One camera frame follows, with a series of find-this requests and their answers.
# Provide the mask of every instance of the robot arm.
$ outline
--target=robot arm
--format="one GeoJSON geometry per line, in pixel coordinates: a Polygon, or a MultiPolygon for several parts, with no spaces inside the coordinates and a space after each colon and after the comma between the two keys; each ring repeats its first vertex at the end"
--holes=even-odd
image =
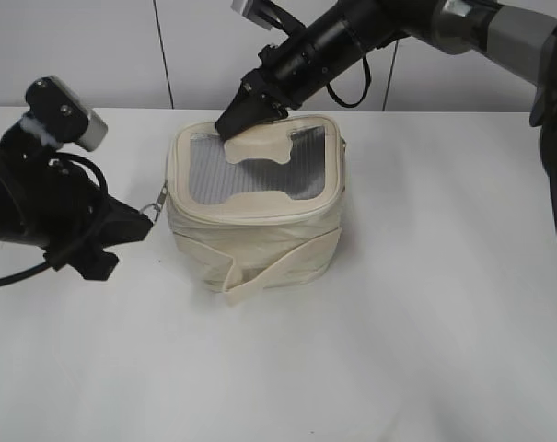
{"type": "MultiPolygon", "coordinates": [[[[233,8],[266,29],[280,26],[285,12],[269,0],[235,0],[233,8]]],[[[537,126],[556,30],[556,18],[494,0],[338,0],[308,28],[288,27],[288,40],[260,52],[261,66],[242,79],[216,127],[228,139],[285,118],[367,53],[408,35],[449,54],[475,50],[537,86],[537,126]]]]}
{"type": "Polygon", "coordinates": [[[26,100],[30,110],[0,141],[0,241],[41,247],[45,262],[0,286],[65,265],[106,281],[118,258],[104,249],[145,239],[153,224],[109,196],[93,163],[58,152],[65,143],[90,152],[100,145],[108,128],[93,110],[54,76],[33,83],[26,100]]]}

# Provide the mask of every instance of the white wall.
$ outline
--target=white wall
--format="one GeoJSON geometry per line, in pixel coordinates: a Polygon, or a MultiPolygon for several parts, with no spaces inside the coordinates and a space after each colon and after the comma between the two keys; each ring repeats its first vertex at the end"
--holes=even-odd
{"type": "MultiPolygon", "coordinates": [[[[334,0],[279,0],[306,24],[312,23],[334,0]]],[[[238,91],[239,80],[260,65],[258,52],[268,43],[285,40],[233,13],[228,0],[157,0],[176,106],[184,109],[223,109],[238,91]]],[[[380,110],[389,77],[392,51],[370,54],[374,86],[359,110],[380,110]]],[[[343,99],[357,101],[364,75],[357,64],[333,86],[343,99]]],[[[338,110],[325,91],[308,101],[309,110],[338,110]]]]}
{"type": "MultiPolygon", "coordinates": [[[[335,0],[277,0],[310,23],[335,0]]],[[[557,0],[505,0],[557,17],[557,0]]],[[[176,107],[222,109],[257,54],[284,36],[230,9],[231,0],[157,0],[176,107]]],[[[370,54],[375,84],[359,108],[382,108],[392,48],[370,54]]],[[[0,0],[0,105],[23,103],[38,76],[61,76],[93,106],[166,108],[168,88],[153,0],[0,0]]],[[[355,101],[360,64],[335,81],[355,101]]],[[[475,52],[445,55],[404,40],[389,95],[390,111],[529,111],[534,89],[475,52]]],[[[305,107],[336,110],[320,92],[305,107]]]]}
{"type": "Polygon", "coordinates": [[[57,74],[93,106],[167,107],[150,0],[0,0],[0,105],[57,74]]]}
{"type": "MultiPolygon", "coordinates": [[[[502,0],[557,17],[557,0],[502,0]]],[[[530,111],[536,90],[475,51],[450,56],[416,39],[400,43],[389,111],[530,111]]]]}

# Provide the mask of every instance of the white tabletop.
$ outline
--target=white tabletop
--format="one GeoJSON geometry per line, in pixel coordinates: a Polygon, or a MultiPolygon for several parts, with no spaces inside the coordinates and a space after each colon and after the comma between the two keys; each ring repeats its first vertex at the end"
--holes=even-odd
{"type": "MultiPolygon", "coordinates": [[[[21,112],[0,109],[0,136],[21,112]]],[[[89,157],[137,207],[179,128],[219,114],[99,113],[89,157]]],[[[331,116],[350,185],[325,276],[229,308],[162,220],[106,284],[65,269],[0,290],[0,441],[557,441],[557,249],[528,116],[331,116]]],[[[0,245],[0,275],[40,261],[0,245]]]]}

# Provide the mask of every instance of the zipper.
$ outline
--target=zipper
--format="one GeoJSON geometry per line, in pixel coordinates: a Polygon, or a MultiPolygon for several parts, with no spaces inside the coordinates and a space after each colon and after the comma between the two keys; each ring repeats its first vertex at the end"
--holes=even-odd
{"type": "Polygon", "coordinates": [[[141,209],[140,212],[142,214],[145,214],[145,212],[147,212],[148,210],[153,209],[153,211],[155,212],[155,216],[153,218],[153,224],[156,224],[164,210],[164,205],[166,203],[166,200],[168,199],[168,195],[169,195],[168,182],[165,181],[156,201],[154,203],[146,205],[143,209],[141,209]]]}

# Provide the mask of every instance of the bag strap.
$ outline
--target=bag strap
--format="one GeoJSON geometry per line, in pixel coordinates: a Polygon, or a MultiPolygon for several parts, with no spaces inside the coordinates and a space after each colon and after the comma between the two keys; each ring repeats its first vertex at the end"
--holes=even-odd
{"type": "Polygon", "coordinates": [[[341,234],[342,229],[338,228],[326,235],[314,238],[287,253],[251,281],[226,289],[224,293],[227,302],[229,305],[235,306],[250,297],[254,297],[263,288],[274,284],[281,276],[299,266],[301,262],[308,261],[316,255],[333,253],[341,234]]]}
{"type": "Polygon", "coordinates": [[[178,234],[174,236],[180,251],[191,255],[197,261],[215,266],[229,266],[223,283],[223,293],[227,303],[230,306],[235,306],[250,297],[254,297],[263,288],[275,284],[281,276],[295,269],[301,262],[308,261],[313,256],[320,254],[334,253],[341,234],[342,229],[337,228],[330,233],[302,244],[245,283],[243,282],[243,273],[232,256],[192,238],[178,234]]]}

